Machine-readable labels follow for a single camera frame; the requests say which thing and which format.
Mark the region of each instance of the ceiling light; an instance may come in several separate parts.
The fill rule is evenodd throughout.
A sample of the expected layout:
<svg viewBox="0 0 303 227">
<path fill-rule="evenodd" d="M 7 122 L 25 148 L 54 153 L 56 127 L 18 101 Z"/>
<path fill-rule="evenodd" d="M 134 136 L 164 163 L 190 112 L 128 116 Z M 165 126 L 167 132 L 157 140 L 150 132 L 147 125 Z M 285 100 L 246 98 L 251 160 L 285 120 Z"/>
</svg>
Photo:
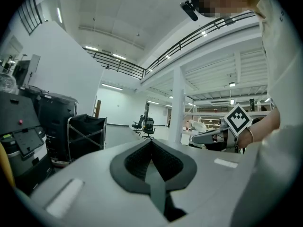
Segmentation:
<svg viewBox="0 0 303 227">
<path fill-rule="evenodd" d="M 60 12 L 60 9 L 59 9 L 59 8 L 57 8 L 57 13 L 58 13 L 59 21 L 60 21 L 60 23 L 62 24 L 61 12 Z"/>
<path fill-rule="evenodd" d="M 159 104 L 159 103 L 155 103 L 155 102 L 152 102 L 152 101 L 148 101 L 149 103 L 152 103 L 152 104 Z"/>
<path fill-rule="evenodd" d="M 85 46 L 86 49 L 89 49 L 89 50 L 93 50 L 93 51 L 98 51 L 97 48 L 94 48 L 94 47 L 90 47 L 90 46 Z"/>
<path fill-rule="evenodd" d="M 113 86 L 110 86 L 110 85 L 107 85 L 107 84 L 102 84 L 103 86 L 105 87 L 111 87 L 111 88 L 114 88 L 114 89 L 117 89 L 117 90 L 123 90 L 122 88 L 118 88 L 118 87 L 113 87 Z"/>
<path fill-rule="evenodd" d="M 115 57 L 117 57 L 117 58 L 120 58 L 120 59 L 122 59 L 122 60 L 126 60 L 126 58 L 125 58 L 125 57 L 120 56 L 120 55 L 113 54 L 113 56 L 115 56 Z"/>
</svg>

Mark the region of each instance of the human arm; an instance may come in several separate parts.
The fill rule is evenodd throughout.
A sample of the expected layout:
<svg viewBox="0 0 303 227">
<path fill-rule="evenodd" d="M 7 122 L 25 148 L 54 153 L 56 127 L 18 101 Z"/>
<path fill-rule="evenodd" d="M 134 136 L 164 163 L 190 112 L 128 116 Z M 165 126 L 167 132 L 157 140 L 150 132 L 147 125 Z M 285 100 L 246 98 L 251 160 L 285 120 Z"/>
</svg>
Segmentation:
<svg viewBox="0 0 303 227">
<path fill-rule="evenodd" d="M 280 126 L 280 112 L 277 108 L 274 108 L 264 119 L 253 124 L 249 127 L 249 130 L 244 130 L 238 139 L 239 148 L 245 148 L 250 143 L 262 141 L 273 130 L 278 129 Z"/>
</svg>

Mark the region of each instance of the white wall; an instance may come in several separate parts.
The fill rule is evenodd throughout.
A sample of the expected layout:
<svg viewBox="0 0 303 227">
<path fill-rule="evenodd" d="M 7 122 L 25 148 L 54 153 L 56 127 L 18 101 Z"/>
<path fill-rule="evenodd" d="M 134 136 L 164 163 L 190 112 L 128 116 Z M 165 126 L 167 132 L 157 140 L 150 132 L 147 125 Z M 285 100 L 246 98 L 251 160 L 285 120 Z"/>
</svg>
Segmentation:
<svg viewBox="0 0 303 227">
<path fill-rule="evenodd" d="M 22 54 L 30 60 L 41 56 L 30 85 L 76 98 L 78 114 L 92 115 L 103 68 L 81 48 L 56 22 L 44 22 L 28 35 L 16 14 L 9 24 L 9 36 L 22 44 Z"/>
<path fill-rule="evenodd" d="M 167 114 L 167 107 L 150 104 L 150 108 L 148 110 L 148 117 L 154 120 L 154 125 L 166 125 Z"/>
<path fill-rule="evenodd" d="M 99 117 L 107 117 L 107 123 L 132 125 L 144 115 L 146 97 L 142 94 L 101 87 L 97 100 L 101 100 Z"/>
</svg>

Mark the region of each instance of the black office chair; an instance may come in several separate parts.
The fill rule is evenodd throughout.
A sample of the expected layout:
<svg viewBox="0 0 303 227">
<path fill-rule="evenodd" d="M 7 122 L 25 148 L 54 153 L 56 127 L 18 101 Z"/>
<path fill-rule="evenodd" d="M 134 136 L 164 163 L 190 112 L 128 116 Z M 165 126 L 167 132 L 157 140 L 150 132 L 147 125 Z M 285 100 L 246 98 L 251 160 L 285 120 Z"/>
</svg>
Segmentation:
<svg viewBox="0 0 303 227">
<path fill-rule="evenodd" d="M 142 122 L 143 122 L 143 115 L 140 116 L 140 120 L 138 123 L 136 123 L 134 121 L 134 124 L 132 124 L 132 127 L 134 127 L 134 131 L 136 134 L 140 135 L 141 133 L 138 132 L 138 129 L 141 129 L 142 128 Z"/>
<path fill-rule="evenodd" d="M 143 128 L 143 132 L 147 133 L 147 135 L 143 135 L 142 138 L 150 138 L 153 139 L 150 134 L 154 134 L 156 129 L 153 127 L 154 120 L 152 118 L 147 118 L 145 121 L 145 127 Z"/>
</svg>

